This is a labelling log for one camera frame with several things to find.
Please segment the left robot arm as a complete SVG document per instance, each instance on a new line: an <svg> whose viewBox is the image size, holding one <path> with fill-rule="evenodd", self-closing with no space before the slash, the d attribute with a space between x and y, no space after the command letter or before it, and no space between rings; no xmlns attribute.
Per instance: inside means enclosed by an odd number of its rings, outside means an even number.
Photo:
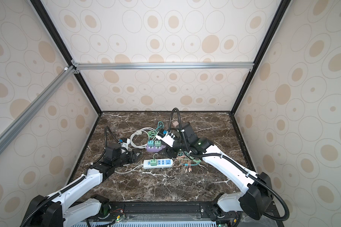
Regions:
<svg viewBox="0 0 341 227"><path fill-rule="evenodd" d="M107 199L89 199L74 203L90 189L106 181L117 168L135 163L142 155L139 148L128 150L119 143L104 148L101 156L86 172L66 187L49 194L36 196L29 203L22 227L70 227L83 219L97 215Z"/></svg>

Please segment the light green charger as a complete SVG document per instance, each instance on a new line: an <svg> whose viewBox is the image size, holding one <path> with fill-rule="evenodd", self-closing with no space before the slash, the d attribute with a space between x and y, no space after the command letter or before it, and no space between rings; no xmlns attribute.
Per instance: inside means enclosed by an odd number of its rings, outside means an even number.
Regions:
<svg viewBox="0 0 341 227"><path fill-rule="evenodd" d="M151 165L151 166L156 166L156 165L158 165L157 160L156 160L156 159L150 160L150 165Z"/></svg>

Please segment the pink charger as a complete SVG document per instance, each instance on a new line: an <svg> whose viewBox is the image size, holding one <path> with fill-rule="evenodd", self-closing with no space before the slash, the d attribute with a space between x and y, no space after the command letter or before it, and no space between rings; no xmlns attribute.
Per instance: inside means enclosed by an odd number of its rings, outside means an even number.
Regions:
<svg viewBox="0 0 341 227"><path fill-rule="evenodd" d="M179 122L178 122L178 121L172 122L172 126L173 126L173 127L178 127L178 125L179 125Z"/></svg>

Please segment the teal charger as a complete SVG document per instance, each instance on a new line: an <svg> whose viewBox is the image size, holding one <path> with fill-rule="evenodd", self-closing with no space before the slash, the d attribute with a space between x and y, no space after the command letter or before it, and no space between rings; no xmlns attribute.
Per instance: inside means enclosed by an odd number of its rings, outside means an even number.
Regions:
<svg viewBox="0 0 341 227"><path fill-rule="evenodd" d="M147 143L147 145L148 145L149 147L153 147L153 146L154 146L154 141L153 141L153 140L149 140L148 143Z"/></svg>

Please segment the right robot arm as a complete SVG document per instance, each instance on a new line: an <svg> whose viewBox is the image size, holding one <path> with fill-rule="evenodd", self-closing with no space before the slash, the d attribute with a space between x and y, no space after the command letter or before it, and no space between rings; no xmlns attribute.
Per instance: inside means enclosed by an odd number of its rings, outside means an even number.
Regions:
<svg viewBox="0 0 341 227"><path fill-rule="evenodd" d="M186 156L212 165L239 188L239 193L224 193L216 199L217 211L242 211L255 220L260 220L262 216L277 221L289 219L290 210L282 197L273 190L271 178L266 173L258 174L239 164L208 138L199 138L190 124L184 129L177 128L177 132L179 136L170 131L163 131L158 133L157 137L173 152L182 151ZM273 199L277 199L282 205L282 217L266 213Z"/></svg>

